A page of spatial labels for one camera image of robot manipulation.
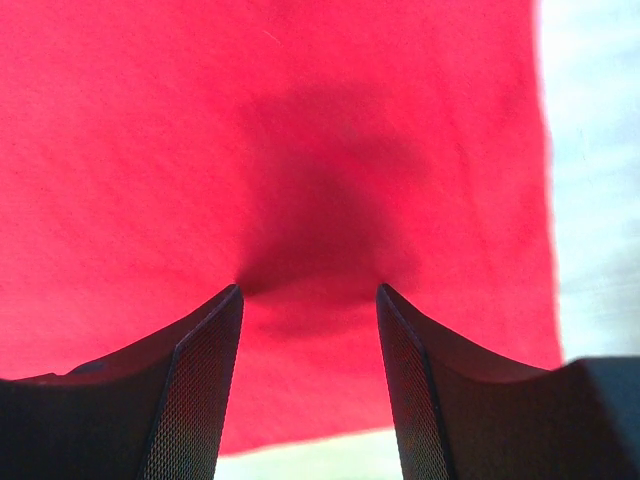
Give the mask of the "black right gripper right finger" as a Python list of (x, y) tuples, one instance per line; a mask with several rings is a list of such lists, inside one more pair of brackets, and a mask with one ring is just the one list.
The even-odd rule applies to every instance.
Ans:
[(406, 479), (635, 479), (639, 360), (554, 370), (491, 352), (387, 284), (376, 311)]

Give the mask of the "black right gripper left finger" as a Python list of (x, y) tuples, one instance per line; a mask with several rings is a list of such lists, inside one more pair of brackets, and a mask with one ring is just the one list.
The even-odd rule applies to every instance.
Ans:
[(63, 374), (1, 384), (5, 479), (210, 479), (243, 317), (230, 285), (186, 317)]

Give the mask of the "red t-shirt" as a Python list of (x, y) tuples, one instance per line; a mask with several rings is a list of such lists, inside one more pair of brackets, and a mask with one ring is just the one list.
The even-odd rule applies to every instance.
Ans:
[(5, 1), (1, 374), (231, 283), (230, 454), (391, 422), (388, 283), (561, 361), (535, 1)]

